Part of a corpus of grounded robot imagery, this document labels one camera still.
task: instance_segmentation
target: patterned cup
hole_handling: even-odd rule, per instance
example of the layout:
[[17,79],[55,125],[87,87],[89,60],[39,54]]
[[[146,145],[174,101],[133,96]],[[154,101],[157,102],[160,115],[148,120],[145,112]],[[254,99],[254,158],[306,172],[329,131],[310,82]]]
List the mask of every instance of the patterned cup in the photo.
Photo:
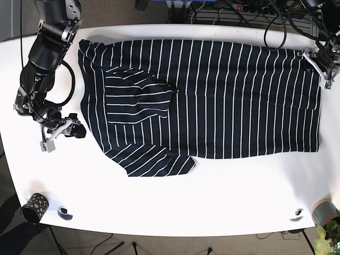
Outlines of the patterned cup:
[[27,203],[21,208],[21,215],[30,223],[38,224],[48,208],[47,199],[34,193]]

